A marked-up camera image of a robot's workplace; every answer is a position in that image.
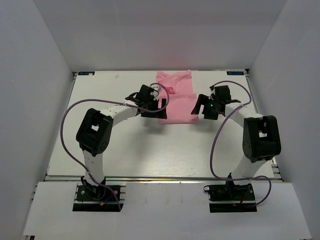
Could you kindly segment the pink t shirt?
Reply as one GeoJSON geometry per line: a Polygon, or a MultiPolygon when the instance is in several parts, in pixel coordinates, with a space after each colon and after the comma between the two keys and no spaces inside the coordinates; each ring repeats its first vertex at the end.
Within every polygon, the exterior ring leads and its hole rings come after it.
{"type": "Polygon", "coordinates": [[[190,70],[173,74],[159,71],[156,82],[164,85],[169,93],[167,118],[159,119],[160,125],[195,124],[199,121],[198,115],[191,114],[197,103],[197,96],[193,90],[190,70]]]}

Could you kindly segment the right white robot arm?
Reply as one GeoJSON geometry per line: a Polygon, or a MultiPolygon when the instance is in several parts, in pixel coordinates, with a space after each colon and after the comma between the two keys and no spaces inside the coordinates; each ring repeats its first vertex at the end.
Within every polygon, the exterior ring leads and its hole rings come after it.
{"type": "Polygon", "coordinates": [[[217,120],[220,115],[224,120],[213,139],[209,167],[212,175],[226,182],[246,182],[261,179],[257,171],[268,161],[281,153],[282,146],[277,118],[273,115],[262,115],[248,108],[252,97],[247,102],[233,99],[226,81],[210,87],[211,94],[199,94],[192,115],[203,114],[207,120],[217,120]],[[214,151],[218,137],[228,120],[233,120],[242,127],[243,156],[237,167],[227,177],[218,176],[213,166],[214,151]]]}

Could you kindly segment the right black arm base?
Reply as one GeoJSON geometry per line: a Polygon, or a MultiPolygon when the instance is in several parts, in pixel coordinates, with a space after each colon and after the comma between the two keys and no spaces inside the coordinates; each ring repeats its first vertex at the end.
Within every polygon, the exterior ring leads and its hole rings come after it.
{"type": "Polygon", "coordinates": [[[236,185],[233,181],[225,184],[205,185],[210,213],[255,213],[256,198],[251,183],[236,185]]]}

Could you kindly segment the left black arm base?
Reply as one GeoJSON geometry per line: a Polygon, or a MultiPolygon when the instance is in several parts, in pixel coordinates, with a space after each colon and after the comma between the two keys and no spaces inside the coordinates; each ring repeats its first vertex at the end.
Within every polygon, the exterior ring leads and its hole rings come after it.
{"type": "Polygon", "coordinates": [[[102,186],[91,185],[81,177],[75,191],[73,212],[115,212],[121,211],[125,203],[125,185],[109,185],[113,193],[102,186]]]}

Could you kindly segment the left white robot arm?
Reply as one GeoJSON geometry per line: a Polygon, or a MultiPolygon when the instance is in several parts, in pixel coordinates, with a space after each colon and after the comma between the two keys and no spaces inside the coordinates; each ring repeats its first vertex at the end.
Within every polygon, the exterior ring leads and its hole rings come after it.
{"type": "Polygon", "coordinates": [[[167,99],[160,99],[160,93],[169,96],[159,84],[143,84],[139,92],[130,94],[122,103],[102,110],[87,110],[76,134],[76,141],[84,156],[86,173],[82,181],[85,186],[99,187],[105,184],[103,152],[110,143],[113,127],[136,116],[167,118],[167,99]]]}

